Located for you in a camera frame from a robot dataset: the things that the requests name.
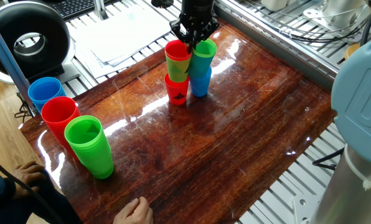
human hand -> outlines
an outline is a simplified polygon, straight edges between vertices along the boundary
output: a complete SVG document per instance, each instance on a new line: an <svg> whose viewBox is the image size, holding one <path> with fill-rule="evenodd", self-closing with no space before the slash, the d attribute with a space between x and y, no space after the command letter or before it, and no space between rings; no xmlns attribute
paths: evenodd
<svg viewBox="0 0 371 224"><path fill-rule="evenodd" d="M147 199L136 198L115 216L113 224L154 224L153 210Z"/></svg>
<svg viewBox="0 0 371 224"><path fill-rule="evenodd" d="M25 165L18 165L12 172L14 177L17 177L24 184L29 185L34 180L46 179L46 176L39 171L44 170L44 166L36 164L36 161L31 161ZM32 187L32 190L38 191L39 187ZM29 196L28 191L23 189L16 183L16 192L12 199L19 199Z"/></svg>

wooden floor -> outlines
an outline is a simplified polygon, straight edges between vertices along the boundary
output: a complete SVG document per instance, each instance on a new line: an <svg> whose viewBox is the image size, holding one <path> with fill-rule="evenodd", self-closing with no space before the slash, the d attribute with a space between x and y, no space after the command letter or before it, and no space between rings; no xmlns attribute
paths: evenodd
<svg viewBox="0 0 371 224"><path fill-rule="evenodd" d="M15 87L0 82L0 164L9 171L16 165L30 160L40 162L18 130L22 118L14 118L14 113L18 112L20 106L21 101L16 95ZM46 222L35 215L32 215L28 221L28 224L41 223Z"/></svg>

stack of cups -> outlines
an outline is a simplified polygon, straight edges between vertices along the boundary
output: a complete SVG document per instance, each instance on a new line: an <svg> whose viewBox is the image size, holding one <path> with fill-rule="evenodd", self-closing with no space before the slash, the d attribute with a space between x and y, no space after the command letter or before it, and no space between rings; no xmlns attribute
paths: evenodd
<svg viewBox="0 0 371 224"><path fill-rule="evenodd" d="M36 80L29 87L28 95L40 113L43 106L52 98L66 96L60 81L52 77Z"/></svg>
<svg viewBox="0 0 371 224"><path fill-rule="evenodd" d="M181 105L187 99L191 54L188 53L185 43L179 40L170 41L165 47L165 54L168 71L165 84L169 102Z"/></svg>
<svg viewBox="0 0 371 224"><path fill-rule="evenodd" d="M97 118L80 116L73 119L65 128L65 138L94 177L105 179L112 174L111 147Z"/></svg>
<svg viewBox="0 0 371 224"><path fill-rule="evenodd" d="M212 76L210 64L216 51L217 46L210 39L202 41L192 51L189 76L191 93L196 97L202 97L208 93L210 77Z"/></svg>
<svg viewBox="0 0 371 224"><path fill-rule="evenodd" d="M65 139L64 131L71 120L80 116L75 101L66 96L59 96L49 100L42 108L42 118L58 142L78 159L68 141Z"/></svg>

blue cup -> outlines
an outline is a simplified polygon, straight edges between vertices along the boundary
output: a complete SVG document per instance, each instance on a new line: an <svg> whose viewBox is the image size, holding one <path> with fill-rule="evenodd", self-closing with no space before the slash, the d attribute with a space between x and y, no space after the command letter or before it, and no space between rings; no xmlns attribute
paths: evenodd
<svg viewBox="0 0 371 224"><path fill-rule="evenodd" d="M212 76L212 68L209 67L204 77L190 78L191 93L196 97L203 97L206 94L208 94L211 76Z"/></svg>
<svg viewBox="0 0 371 224"><path fill-rule="evenodd" d="M43 106L52 98L66 96L61 82L52 77L36 80L29 87L28 95L39 113L42 111Z"/></svg>
<svg viewBox="0 0 371 224"><path fill-rule="evenodd" d="M188 75L191 79L203 79L208 72L213 57L217 51L215 42L210 39L201 43L192 50L190 68Z"/></svg>

wooden table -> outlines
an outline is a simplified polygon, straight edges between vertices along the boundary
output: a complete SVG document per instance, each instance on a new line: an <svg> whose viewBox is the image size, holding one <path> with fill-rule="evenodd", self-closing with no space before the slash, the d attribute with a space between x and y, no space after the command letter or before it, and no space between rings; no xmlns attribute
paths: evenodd
<svg viewBox="0 0 371 224"><path fill-rule="evenodd" d="M65 155L40 116L21 128L85 223L140 196L158 224L234 223L331 123L328 91L224 22L212 39L204 98L168 103L163 50L75 98L105 128L109 179Z"/></svg>

